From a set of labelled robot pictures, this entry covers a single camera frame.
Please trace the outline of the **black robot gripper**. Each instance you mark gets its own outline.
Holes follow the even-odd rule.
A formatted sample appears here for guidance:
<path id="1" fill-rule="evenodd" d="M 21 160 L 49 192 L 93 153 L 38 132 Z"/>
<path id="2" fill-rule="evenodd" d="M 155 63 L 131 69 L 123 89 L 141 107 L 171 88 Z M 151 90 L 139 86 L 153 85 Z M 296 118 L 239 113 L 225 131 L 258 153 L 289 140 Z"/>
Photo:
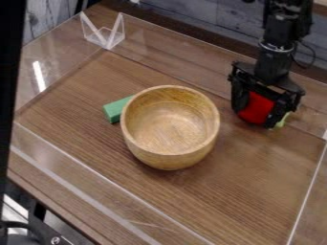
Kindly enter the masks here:
<path id="1" fill-rule="evenodd" d="M 285 116 L 298 109 L 305 89 L 290 78 L 290 53 L 261 51 L 255 64 L 234 61 L 229 75 L 231 82 L 231 107 L 239 113 L 249 105 L 250 92 L 257 92 L 275 102 L 269 113 L 265 127 L 284 125 Z"/>

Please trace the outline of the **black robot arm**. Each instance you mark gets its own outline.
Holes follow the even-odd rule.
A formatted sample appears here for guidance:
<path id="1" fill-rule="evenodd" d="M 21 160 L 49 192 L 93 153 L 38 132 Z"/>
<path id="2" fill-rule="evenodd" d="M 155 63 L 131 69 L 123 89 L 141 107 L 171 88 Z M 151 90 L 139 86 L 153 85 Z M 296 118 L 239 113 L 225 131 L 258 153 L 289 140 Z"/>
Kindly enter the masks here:
<path id="1" fill-rule="evenodd" d="M 313 0 L 265 0 L 263 29 L 255 64 L 234 61 L 229 75 L 231 108 L 247 123 L 274 128 L 296 112 L 305 88 L 292 79 L 298 44 L 310 34 Z"/>

